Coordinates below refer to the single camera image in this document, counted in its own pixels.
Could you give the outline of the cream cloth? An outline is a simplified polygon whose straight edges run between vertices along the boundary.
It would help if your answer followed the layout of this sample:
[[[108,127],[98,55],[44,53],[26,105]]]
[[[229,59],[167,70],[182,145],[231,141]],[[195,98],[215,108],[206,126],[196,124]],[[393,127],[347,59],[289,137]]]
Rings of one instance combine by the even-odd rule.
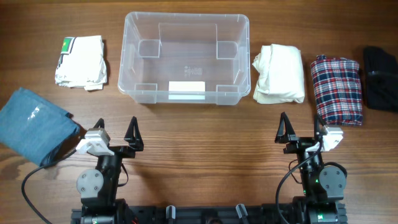
[[[289,45],[263,45],[253,67],[259,72],[253,98],[259,104],[303,103],[305,80],[301,52]]]

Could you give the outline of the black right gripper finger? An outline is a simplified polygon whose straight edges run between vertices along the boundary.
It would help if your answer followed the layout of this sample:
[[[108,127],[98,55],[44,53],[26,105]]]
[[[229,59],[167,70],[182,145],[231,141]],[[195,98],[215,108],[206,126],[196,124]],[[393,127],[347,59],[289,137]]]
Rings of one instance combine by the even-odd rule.
[[[280,115],[279,128],[275,136],[275,143],[289,143],[296,140],[296,133],[285,112]]]
[[[317,141],[320,139],[321,135],[321,128],[325,125],[325,121],[323,118],[316,114],[314,116],[314,139]]]

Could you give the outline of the red navy plaid shirt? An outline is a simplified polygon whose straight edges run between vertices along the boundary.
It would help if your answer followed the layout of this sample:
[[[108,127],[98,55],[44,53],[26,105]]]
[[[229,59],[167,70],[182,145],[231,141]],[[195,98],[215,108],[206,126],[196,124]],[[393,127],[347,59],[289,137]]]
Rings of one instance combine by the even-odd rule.
[[[363,124],[359,63],[318,55],[310,65],[317,113],[326,124]]]

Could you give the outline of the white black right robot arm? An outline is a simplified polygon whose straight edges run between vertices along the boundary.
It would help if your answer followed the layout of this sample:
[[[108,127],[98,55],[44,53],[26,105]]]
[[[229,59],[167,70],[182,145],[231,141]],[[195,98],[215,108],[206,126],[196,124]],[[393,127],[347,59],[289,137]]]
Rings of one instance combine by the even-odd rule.
[[[314,116],[312,137],[296,135],[285,112],[280,115],[275,142],[285,144],[284,154],[295,154],[298,164],[284,175],[277,186],[275,205],[281,223],[335,223],[348,222],[344,199],[348,172],[336,162],[324,162],[323,152],[334,149],[343,140],[343,130],[326,124],[320,115]],[[280,207],[282,185],[295,171],[300,172],[303,197],[294,197],[290,208]]]

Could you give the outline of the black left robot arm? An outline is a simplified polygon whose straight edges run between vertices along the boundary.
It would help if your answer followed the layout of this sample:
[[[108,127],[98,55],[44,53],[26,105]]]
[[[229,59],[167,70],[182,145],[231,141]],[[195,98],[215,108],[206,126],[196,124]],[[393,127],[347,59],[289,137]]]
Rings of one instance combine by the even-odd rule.
[[[132,117],[124,140],[126,146],[110,146],[110,137],[104,128],[104,119],[99,119],[93,128],[85,133],[76,151],[98,158],[94,169],[83,171],[77,181],[81,210],[72,211],[72,223],[138,223],[139,220],[126,201],[117,199],[119,176],[126,171],[123,159],[135,158],[136,152],[144,150],[137,118]]]

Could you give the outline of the black garment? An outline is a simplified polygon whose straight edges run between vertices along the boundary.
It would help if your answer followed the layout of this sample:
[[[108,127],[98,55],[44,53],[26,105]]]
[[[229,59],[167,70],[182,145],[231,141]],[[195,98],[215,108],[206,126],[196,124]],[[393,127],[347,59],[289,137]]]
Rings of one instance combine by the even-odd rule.
[[[363,50],[368,108],[397,112],[397,59],[380,47]]]

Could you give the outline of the blue denim jeans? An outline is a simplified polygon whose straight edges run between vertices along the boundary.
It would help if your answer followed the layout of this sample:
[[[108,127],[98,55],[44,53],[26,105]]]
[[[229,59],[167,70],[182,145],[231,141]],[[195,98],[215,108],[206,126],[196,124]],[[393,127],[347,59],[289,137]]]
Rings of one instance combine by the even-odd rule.
[[[1,143],[37,166],[52,163],[61,145],[79,132],[68,111],[25,88],[1,109]]]

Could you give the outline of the white shirt green tag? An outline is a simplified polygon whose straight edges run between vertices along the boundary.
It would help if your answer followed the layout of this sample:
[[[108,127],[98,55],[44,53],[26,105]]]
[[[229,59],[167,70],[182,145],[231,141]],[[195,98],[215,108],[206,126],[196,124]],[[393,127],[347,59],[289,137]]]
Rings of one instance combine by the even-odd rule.
[[[95,91],[102,90],[107,82],[102,36],[64,38],[55,71],[55,83]]]

